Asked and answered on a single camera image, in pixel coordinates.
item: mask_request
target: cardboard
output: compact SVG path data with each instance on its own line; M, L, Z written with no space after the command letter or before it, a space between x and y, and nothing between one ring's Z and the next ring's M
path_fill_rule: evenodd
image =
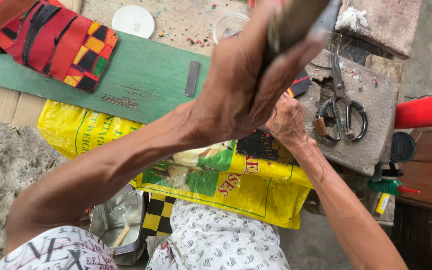
M82 0L59 0L59 2L76 13L81 11ZM0 122L15 126L36 127L45 103L46 99L43 97L0 87Z

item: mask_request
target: forearm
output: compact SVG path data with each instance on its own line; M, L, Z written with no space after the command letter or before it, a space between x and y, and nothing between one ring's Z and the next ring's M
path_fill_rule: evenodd
M302 141L290 144L288 149L314 186L329 223L353 266L382 268L392 265L405 269L393 243L327 162L315 140L306 135Z
M76 157L22 192L9 213L6 253L50 228L75 224L147 167L197 147L175 114Z

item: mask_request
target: person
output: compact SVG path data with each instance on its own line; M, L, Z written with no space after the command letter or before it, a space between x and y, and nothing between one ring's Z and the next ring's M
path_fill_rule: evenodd
M284 93L321 52L321 41L306 38L258 79L267 23L277 12L278 5L261 3L237 37L216 46L195 101L74 158L19 194L7 218L0 269L116 269L105 244L75 227L87 208L109 200L159 160L243 138L263 124L303 168L354 268L406 269L381 227L305 132L301 104ZM148 269L290 268L277 232L261 221L183 200L175 202L170 220L173 233L156 249Z

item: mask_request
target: hand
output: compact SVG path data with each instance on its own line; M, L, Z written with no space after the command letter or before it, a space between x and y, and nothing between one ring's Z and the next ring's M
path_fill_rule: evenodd
M279 97L266 127L286 148L308 139L304 129L303 106L286 92Z
M307 38L277 57L258 81L267 24L276 5L270 0L258 5L239 35L214 49L201 94L186 117L194 138L202 138L203 144L243 138L264 124L281 94L321 52L321 40Z

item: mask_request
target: scissors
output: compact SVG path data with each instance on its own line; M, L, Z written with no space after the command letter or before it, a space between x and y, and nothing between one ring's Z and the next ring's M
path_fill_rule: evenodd
M338 99L342 99L346 105L346 136L353 142L359 142L368 130L368 116L366 115L366 110L359 101L351 99L346 95L343 78L341 76L341 68L339 67L339 56L334 52L331 52L331 69L333 71L334 82L333 96L325 101L316 113L316 120L314 121L316 129L318 130L319 135L324 136L324 138L330 142L339 142L343 138L343 124L341 123L338 105L336 104ZM323 119L323 115L329 105L331 105L333 110L335 126L338 131L338 137L336 138L333 138L328 134ZM362 118L362 128L358 136L351 131L351 107L355 108Z

